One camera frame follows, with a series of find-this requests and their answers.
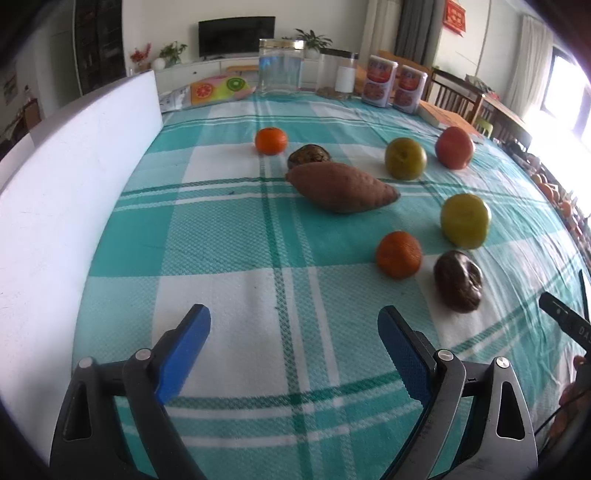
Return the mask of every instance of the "orange book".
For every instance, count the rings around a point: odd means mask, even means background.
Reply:
[[[418,104],[417,114],[435,128],[460,127],[474,142],[482,143],[483,136],[457,113],[448,112],[423,100]]]

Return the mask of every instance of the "red wall hanging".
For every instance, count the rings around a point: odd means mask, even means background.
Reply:
[[[443,25],[462,35],[466,31],[466,10],[452,0],[446,0]]]

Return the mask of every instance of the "gold lid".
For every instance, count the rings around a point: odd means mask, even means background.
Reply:
[[[304,41],[261,38],[259,40],[259,48],[291,48],[292,50],[304,50]]]

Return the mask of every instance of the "checkered tablecloth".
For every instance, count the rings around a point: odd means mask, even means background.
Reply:
[[[390,304],[437,348],[472,361],[508,357],[534,424],[553,410],[575,348],[537,299],[548,290],[580,310],[584,265],[553,208],[498,147],[477,145],[467,169],[450,171],[434,158],[439,132],[420,118],[312,94],[254,95],[164,120],[100,240],[73,362],[126,359],[192,304],[209,307],[209,339],[167,410],[210,479],[378,479],[421,412],[377,333]],[[276,157],[252,143],[270,126],[290,139]],[[384,149],[396,137],[427,151],[419,180],[393,181],[386,171]],[[284,180],[287,156],[308,143],[395,184],[402,198],[355,215],[314,207]],[[492,211],[485,245],[471,252],[485,282],[472,314],[447,310],[432,275],[452,249],[441,205],[460,192]],[[395,230],[414,235],[424,253],[404,281],[374,264],[379,241]],[[118,407],[138,466],[152,472],[127,404]],[[438,471],[466,415],[463,403]]]

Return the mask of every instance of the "white canister with red label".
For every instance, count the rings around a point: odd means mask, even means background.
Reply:
[[[371,55],[361,100],[382,108],[388,106],[397,67],[398,63],[395,61]]]
[[[400,79],[392,106],[406,113],[414,113],[423,95],[428,75],[407,65],[402,65],[399,72]]]

